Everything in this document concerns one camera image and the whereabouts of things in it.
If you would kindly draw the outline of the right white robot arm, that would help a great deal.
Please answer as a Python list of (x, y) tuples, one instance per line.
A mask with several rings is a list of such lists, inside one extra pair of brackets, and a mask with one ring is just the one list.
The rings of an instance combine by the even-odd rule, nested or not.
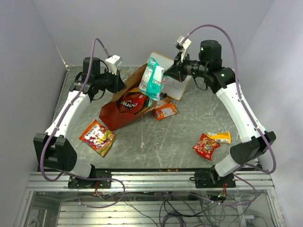
[(187, 53), (190, 45), (190, 40), (179, 37), (176, 43), (179, 52), (164, 75), (179, 82), (187, 76), (203, 78), (206, 87), (211, 88), (224, 104), (236, 125), (241, 142), (231, 147), (229, 154), (213, 166), (208, 178), (212, 186), (219, 187), (225, 182), (225, 176), (263, 155), (276, 140), (276, 135), (257, 120), (236, 83), (234, 70), (222, 66), (222, 46), (216, 40), (202, 41), (196, 61)]

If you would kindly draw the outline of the orange white snack pack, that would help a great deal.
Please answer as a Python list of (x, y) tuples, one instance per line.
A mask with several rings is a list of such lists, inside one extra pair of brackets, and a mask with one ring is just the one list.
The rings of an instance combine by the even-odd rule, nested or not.
[(156, 120), (161, 121), (162, 119), (178, 114), (178, 109), (173, 101), (169, 97), (166, 97), (157, 102), (152, 113)]

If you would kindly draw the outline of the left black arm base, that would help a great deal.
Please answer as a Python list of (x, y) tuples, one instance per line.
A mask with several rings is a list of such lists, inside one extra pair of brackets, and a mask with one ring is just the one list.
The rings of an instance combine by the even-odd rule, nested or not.
[(109, 171), (97, 170), (95, 175), (91, 176), (92, 178), (102, 178), (102, 180), (86, 180), (79, 177), (70, 176), (68, 181), (69, 189), (109, 189), (111, 186), (112, 177)]

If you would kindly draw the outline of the teal snack pouch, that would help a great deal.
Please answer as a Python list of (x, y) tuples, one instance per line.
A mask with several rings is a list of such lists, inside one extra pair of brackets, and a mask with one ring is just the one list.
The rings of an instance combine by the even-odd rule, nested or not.
[(150, 57), (138, 87), (139, 91), (150, 99), (159, 101), (167, 80), (164, 72), (165, 69), (153, 57)]

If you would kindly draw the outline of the small red snack bag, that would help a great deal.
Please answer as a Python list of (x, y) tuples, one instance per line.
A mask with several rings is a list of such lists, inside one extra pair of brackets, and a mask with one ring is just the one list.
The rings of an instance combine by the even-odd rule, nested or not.
[(200, 141), (193, 146), (193, 149), (199, 156), (207, 160), (212, 160), (213, 152), (220, 146), (221, 145), (218, 142), (203, 133), (201, 135)]

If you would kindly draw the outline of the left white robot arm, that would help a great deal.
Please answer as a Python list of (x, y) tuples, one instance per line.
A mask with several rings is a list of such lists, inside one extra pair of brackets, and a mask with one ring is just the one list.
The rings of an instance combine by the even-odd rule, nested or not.
[(87, 57), (83, 70), (75, 77), (69, 88), (65, 104), (54, 122), (44, 133), (34, 137), (34, 147), (41, 172), (44, 168), (59, 170), (80, 178), (80, 183), (91, 188), (96, 184), (95, 167), (78, 158), (70, 143), (84, 110), (99, 91), (117, 93), (125, 89), (117, 69), (122, 58), (112, 55), (105, 61)]

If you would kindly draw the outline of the red Doritos chips bag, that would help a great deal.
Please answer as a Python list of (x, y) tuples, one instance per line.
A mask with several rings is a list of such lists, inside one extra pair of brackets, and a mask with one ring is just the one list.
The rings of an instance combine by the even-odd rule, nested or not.
[(146, 95), (141, 92), (128, 92), (119, 101), (118, 110), (120, 113), (136, 114), (141, 111), (146, 100)]

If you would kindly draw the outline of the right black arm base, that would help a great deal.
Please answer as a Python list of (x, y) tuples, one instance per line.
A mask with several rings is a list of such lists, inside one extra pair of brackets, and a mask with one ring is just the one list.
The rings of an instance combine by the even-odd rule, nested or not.
[(190, 181), (195, 183), (196, 188), (235, 188), (236, 183), (232, 174), (220, 177), (212, 168), (202, 168), (195, 171)]

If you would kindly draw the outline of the red brown paper bag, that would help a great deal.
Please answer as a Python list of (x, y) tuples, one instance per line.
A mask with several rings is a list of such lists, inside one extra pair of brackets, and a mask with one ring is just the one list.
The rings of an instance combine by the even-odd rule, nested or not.
[(128, 125), (156, 107), (155, 100), (139, 91), (146, 67), (147, 64), (144, 64), (137, 69), (124, 82), (126, 88), (113, 94), (111, 101), (101, 108), (99, 119), (111, 131)]

